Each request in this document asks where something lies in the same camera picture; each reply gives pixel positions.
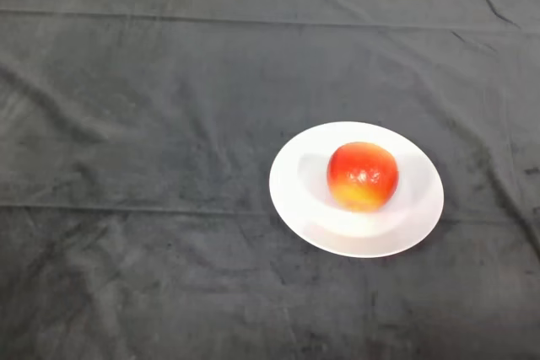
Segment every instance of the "dark gray cloth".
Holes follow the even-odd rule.
[[[538,0],[0,0],[0,358],[540,358]],[[399,255],[273,209],[293,135],[440,171]]]

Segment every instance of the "red apple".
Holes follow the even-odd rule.
[[[367,142],[339,147],[327,169],[332,196],[352,211],[372,212],[381,208],[396,191],[398,177],[392,154]]]

